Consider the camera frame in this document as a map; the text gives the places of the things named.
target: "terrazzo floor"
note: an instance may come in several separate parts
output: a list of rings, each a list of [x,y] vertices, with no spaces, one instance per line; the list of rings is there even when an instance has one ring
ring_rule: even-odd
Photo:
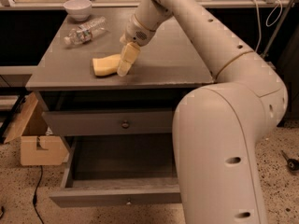
[[[259,174],[269,224],[299,224],[299,173],[291,173],[281,149],[299,159],[299,124],[276,128],[256,145]],[[37,205],[44,223],[184,224],[181,204],[124,205],[60,208],[49,194],[60,189],[64,164],[44,166],[37,190]],[[20,165],[20,139],[0,145],[0,205],[5,213],[0,223],[32,223],[38,219],[32,199],[40,167]]]

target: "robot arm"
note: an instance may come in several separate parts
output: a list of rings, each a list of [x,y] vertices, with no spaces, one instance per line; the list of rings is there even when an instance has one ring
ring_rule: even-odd
[[[187,94],[174,116],[186,223],[266,224],[255,143],[281,121],[288,103],[285,85],[252,48],[194,0],[142,2],[123,40],[146,45],[170,14],[215,79],[214,85]],[[145,35],[138,37],[140,31]]]

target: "closed drawer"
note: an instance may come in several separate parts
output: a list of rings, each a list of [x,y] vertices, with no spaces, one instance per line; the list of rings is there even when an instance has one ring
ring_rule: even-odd
[[[171,133],[171,109],[141,111],[58,111],[43,118],[55,135],[110,135],[130,133]]]
[[[59,206],[181,203],[171,133],[76,139],[50,195]]]

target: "cardboard box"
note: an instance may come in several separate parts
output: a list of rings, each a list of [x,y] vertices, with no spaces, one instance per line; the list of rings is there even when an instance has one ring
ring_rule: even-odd
[[[16,114],[4,134],[5,143],[21,138],[21,165],[60,165],[68,150],[59,136],[46,136],[47,123],[34,93],[27,96],[21,112]]]

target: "water bottle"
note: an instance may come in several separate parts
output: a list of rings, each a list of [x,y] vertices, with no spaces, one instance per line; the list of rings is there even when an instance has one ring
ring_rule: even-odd
[[[92,19],[73,28],[69,35],[64,38],[66,45],[79,45],[90,41],[107,31],[107,20],[105,17]]]

